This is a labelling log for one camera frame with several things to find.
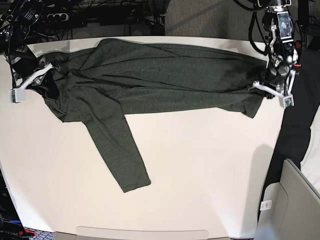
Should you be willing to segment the grey plastic bin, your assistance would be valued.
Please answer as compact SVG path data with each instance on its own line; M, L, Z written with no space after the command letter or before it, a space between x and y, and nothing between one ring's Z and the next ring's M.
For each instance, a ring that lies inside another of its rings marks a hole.
M290 159L283 162L280 181L265 189L267 200L272 208L259 211L255 240L320 238L320 194Z

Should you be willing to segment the white price tag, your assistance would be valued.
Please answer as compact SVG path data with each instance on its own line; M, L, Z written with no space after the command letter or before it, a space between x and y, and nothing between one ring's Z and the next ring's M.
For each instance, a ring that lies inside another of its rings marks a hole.
M267 211L272 208L272 200L265 200L260 203L260 211Z

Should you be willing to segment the red clamp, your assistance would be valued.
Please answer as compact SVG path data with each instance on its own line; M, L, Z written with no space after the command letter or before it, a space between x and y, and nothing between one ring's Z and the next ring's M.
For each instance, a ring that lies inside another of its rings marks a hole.
M294 66L295 67L300 67L300 59L301 59L301 54L302 54L302 45L300 41L295 41L293 43L294 50L293 50L293 60L294 60Z

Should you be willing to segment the black garment on right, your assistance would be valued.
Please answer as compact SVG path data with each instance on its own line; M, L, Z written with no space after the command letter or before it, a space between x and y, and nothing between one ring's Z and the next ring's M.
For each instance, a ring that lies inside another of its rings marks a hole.
M310 143L310 127L320 105L320 52L303 49L299 63L299 75L295 77L292 88L294 106L284 110L260 202L264 200L266 188L280 181L284 160L290 159L301 168L300 163Z

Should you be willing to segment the black box with orange logo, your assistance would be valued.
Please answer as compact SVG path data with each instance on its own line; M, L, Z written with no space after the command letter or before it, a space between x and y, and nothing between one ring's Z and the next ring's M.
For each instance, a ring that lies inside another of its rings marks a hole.
M36 237L33 230L24 228L10 196L2 171L0 172L0 238L29 240Z

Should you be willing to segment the white power strip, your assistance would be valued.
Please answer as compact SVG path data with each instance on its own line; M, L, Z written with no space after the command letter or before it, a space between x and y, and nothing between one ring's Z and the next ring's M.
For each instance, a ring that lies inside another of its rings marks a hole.
M43 17L43 22L67 22L70 19L70 15L68 13L50 13Z

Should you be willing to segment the dark green long-sleeve shirt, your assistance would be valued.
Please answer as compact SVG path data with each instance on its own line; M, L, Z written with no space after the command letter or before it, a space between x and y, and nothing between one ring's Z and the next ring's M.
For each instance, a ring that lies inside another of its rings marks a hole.
M126 115L220 108L253 118L264 98L251 86L266 62L227 50L107 38L45 59L59 92L46 105L60 121L85 125L125 193L151 184Z

